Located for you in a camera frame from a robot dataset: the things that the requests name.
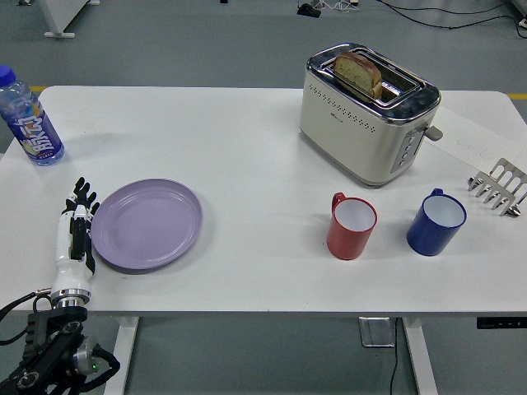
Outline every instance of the plate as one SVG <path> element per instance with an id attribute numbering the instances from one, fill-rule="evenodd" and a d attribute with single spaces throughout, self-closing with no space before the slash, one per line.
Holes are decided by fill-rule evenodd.
<path id="1" fill-rule="evenodd" d="M 198 197 L 169 179 L 143 179 L 109 195 L 91 223 L 97 253 L 116 270 L 165 266 L 196 241 L 203 222 Z"/>

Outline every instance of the table leg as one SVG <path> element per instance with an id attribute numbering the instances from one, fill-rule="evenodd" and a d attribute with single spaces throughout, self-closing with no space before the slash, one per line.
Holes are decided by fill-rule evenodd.
<path id="1" fill-rule="evenodd" d="M 138 330 L 139 317 L 115 317 L 119 322 L 119 331 L 115 340 L 114 356 L 121 364 L 121 369 L 112 377 L 105 387 L 105 395 L 123 395 L 128 367 L 132 359 L 133 343 Z"/>
<path id="2" fill-rule="evenodd" d="M 412 358 L 413 374 L 420 395 L 437 395 L 436 381 L 431 369 L 427 343 L 422 333 L 420 318 L 403 318 L 408 349 Z"/>

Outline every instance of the metal bracket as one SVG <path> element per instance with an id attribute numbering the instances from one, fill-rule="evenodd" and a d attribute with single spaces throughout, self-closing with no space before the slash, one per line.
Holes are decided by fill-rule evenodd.
<path id="1" fill-rule="evenodd" d="M 388 317 L 359 317 L 361 340 L 364 347 L 394 347 L 395 339 Z"/>

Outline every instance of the plastic water bottle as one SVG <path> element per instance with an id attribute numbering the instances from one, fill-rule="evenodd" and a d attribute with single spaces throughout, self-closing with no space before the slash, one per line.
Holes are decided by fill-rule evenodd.
<path id="1" fill-rule="evenodd" d="M 0 115 L 33 163 L 47 166 L 63 157 L 64 145 L 42 104 L 5 65 L 0 65 Z"/>

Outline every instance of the metal toast rack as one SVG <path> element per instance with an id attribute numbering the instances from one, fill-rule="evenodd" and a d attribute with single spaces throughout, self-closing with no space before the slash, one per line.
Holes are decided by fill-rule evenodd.
<path id="1" fill-rule="evenodd" d="M 493 210 L 503 206 L 500 216 L 512 218 L 520 216 L 518 206 L 527 196 L 527 174 L 505 158 L 501 158 L 489 174 L 479 171 L 476 177 L 470 177 L 469 191 L 473 191 L 476 187 L 479 187 L 476 198 L 487 194 L 483 203 L 494 200 Z"/>

